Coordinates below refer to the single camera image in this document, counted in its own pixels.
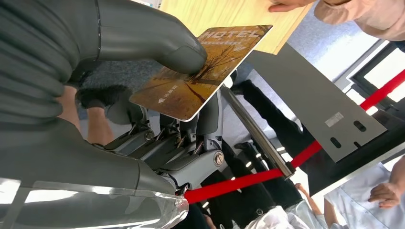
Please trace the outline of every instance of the stanchion post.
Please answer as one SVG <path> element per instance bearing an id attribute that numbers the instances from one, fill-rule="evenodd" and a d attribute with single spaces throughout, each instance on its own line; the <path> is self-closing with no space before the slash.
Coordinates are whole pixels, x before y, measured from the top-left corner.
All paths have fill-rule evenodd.
<path id="1" fill-rule="evenodd" d="M 276 166 L 281 170 L 284 177 L 287 179 L 292 176 L 295 172 L 294 167 L 286 163 L 277 150 L 271 145 L 263 130 L 249 115 L 246 109 L 235 97 L 234 93 L 225 86 L 221 87 L 221 93 L 263 152 L 269 158 L 274 160 Z"/>

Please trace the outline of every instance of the card with tree image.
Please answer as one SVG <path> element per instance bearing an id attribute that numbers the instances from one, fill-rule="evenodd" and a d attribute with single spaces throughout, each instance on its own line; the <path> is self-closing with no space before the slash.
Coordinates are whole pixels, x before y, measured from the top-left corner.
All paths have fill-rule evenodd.
<path id="1" fill-rule="evenodd" d="M 258 25 L 207 29 L 198 37 L 208 54 L 198 73 L 182 74 L 164 67 L 130 101 L 190 121 L 271 28 Z"/>

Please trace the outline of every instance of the red barrier rope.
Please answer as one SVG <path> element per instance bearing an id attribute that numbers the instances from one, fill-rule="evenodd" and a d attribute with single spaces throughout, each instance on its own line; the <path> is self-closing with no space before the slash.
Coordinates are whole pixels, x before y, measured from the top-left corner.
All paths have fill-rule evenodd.
<path id="1" fill-rule="evenodd" d="M 405 70 L 399 73 L 396 77 L 391 79 L 382 88 L 378 89 L 370 97 L 368 97 L 361 105 L 364 110 L 368 110 L 370 107 L 376 105 L 383 100 L 389 93 L 391 93 L 396 87 L 405 82 Z M 297 155 L 292 161 L 294 167 L 302 165 L 306 160 L 312 157 L 315 153 L 320 151 L 322 147 L 315 141 L 304 149 L 299 155 Z M 228 192 L 238 190 L 250 185 L 262 183 L 264 181 L 274 179 L 282 176 L 279 169 L 271 169 L 266 172 L 260 172 L 256 174 L 250 174 L 244 177 L 239 177 L 235 180 L 227 180 L 219 182 L 213 185 L 208 185 L 202 188 L 189 190 L 185 193 L 185 197 L 189 204 L 194 204 L 205 199 L 217 197 Z"/>

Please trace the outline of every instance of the screw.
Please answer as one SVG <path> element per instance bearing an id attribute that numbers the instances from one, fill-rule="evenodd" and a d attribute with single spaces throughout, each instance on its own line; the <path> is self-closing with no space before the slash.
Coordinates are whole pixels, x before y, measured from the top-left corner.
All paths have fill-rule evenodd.
<path id="1" fill-rule="evenodd" d="M 222 163 L 224 162 L 224 155 L 221 151 L 218 151 L 214 155 L 214 165 L 216 167 L 220 167 Z"/>
<path id="2" fill-rule="evenodd" d="M 147 132 L 147 133 L 145 134 L 145 139 L 146 139 L 147 141 L 153 139 L 154 137 L 155 137 L 155 135 L 154 135 L 153 132 Z"/>

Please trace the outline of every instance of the gray robotic finger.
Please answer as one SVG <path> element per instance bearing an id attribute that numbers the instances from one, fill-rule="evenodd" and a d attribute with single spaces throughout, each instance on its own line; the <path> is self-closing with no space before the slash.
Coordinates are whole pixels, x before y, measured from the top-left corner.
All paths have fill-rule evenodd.
<path id="1" fill-rule="evenodd" d="M 169 14 L 128 0 L 98 0 L 98 7 L 100 60 L 151 58 L 185 74 L 207 60 L 195 36 Z"/>

